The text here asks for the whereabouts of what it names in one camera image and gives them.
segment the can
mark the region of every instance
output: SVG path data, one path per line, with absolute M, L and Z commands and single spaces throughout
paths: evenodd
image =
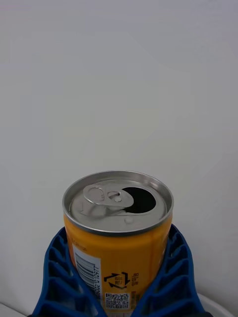
M 86 176 L 64 194 L 71 260 L 107 315 L 129 317 L 154 280 L 172 223 L 173 196 L 138 172 Z

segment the opened can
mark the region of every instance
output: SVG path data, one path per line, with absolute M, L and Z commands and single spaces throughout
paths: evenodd
M 109 316 L 129 317 L 163 260 L 170 190 L 142 173 L 106 171 L 76 181 L 62 203 L 79 275 Z

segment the orange label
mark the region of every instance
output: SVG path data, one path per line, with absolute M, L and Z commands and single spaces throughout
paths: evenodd
M 81 278 L 110 316 L 129 317 L 163 260 L 172 216 L 133 236 L 107 237 L 83 231 L 66 216 L 70 257 Z

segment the can opening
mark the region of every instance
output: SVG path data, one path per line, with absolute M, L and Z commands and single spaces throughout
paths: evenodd
M 129 193 L 134 199 L 134 204 L 132 206 L 124 208 L 126 212 L 144 213 L 152 210 L 156 205 L 154 196 L 145 189 L 126 187 L 123 188 L 123 190 Z

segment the qr code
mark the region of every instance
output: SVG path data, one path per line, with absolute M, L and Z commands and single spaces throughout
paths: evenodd
M 129 309 L 130 293 L 113 294 L 106 293 L 106 308 Z

